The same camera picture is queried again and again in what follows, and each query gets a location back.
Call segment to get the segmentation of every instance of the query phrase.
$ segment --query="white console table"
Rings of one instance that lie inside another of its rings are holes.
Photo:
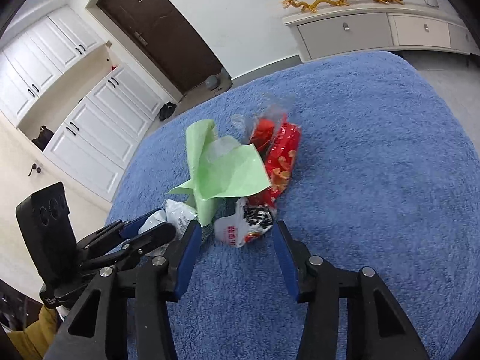
[[[415,4],[357,3],[284,17],[303,62],[363,50],[437,50],[480,55],[463,21]]]

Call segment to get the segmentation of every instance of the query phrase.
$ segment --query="brown door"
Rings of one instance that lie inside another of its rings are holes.
[[[99,0],[97,5],[182,93],[220,73],[215,54],[169,0]]]

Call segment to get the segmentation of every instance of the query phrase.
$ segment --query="blue blanket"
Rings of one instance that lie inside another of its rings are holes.
[[[142,143],[108,222],[157,207],[189,178],[188,125],[214,119],[221,136],[238,137],[230,117],[257,111],[263,93],[293,95],[303,129],[279,219],[335,266],[374,267],[432,359],[449,359],[480,311],[479,159],[445,102],[395,55],[303,64],[180,115]],[[306,305],[289,297],[267,234],[241,249],[208,241],[169,312],[180,359],[294,359]]]

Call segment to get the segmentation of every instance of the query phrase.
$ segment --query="baseboard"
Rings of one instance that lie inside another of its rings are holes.
[[[294,66],[300,65],[301,63],[302,61],[300,61],[300,56],[294,55],[289,58],[273,62],[266,66],[259,67],[258,69],[249,71],[248,73],[242,74],[241,76],[232,79],[232,88],[236,88],[237,86],[249,83],[250,81],[253,81],[257,78],[268,76],[269,74],[275,73],[276,71],[282,71],[287,68],[292,68]]]

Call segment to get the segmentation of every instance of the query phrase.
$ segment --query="yellow sleeve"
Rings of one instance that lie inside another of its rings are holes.
[[[24,332],[11,332],[8,337],[23,360],[42,360],[57,333],[57,312],[45,306],[40,310],[38,321]]]

